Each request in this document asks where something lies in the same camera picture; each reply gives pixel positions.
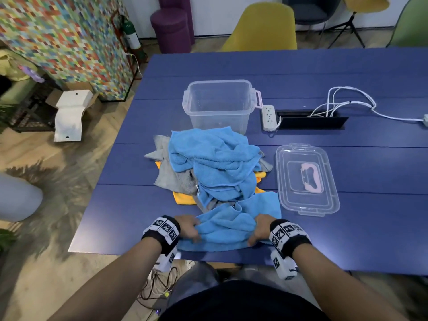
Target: green fire extinguisher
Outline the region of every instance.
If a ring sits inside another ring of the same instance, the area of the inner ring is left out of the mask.
[[[125,38],[128,41],[128,45],[131,49],[139,49],[141,47],[138,36],[135,32],[135,27],[132,22],[126,18],[123,21],[123,32],[125,33]]]

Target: plastic lid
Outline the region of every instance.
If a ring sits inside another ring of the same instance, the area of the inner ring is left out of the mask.
[[[283,207],[300,215],[325,216],[339,210],[339,197],[327,153],[309,144],[276,150],[278,195]]]

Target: power outlet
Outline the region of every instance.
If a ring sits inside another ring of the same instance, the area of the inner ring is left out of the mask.
[[[261,116],[263,119],[263,130],[273,132],[276,130],[276,114],[275,107],[272,105],[263,105],[261,109]]]

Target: blue towel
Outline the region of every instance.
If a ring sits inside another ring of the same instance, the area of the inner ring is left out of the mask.
[[[254,195],[260,171],[260,148],[229,127],[172,132],[169,160],[175,172],[194,171],[198,199],[206,206],[212,198],[222,201],[247,199]]]
[[[234,206],[223,204],[199,215],[196,226],[202,240],[180,240],[179,250],[184,251],[228,251],[248,247],[247,240],[255,228],[254,218],[259,214],[281,218],[280,201],[274,192],[259,193],[241,200]]]

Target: clear plastic container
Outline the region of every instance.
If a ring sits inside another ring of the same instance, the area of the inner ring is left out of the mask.
[[[193,128],[230,126],[245,134],[248,118],[257,104],[256,90],[247,80],[195,81],[183,96],[183,109]]]
[[[339,210],[339,196],[327,153],[309,144],[276,150],[278,195],[281,205],[300,215],[325,216]]]

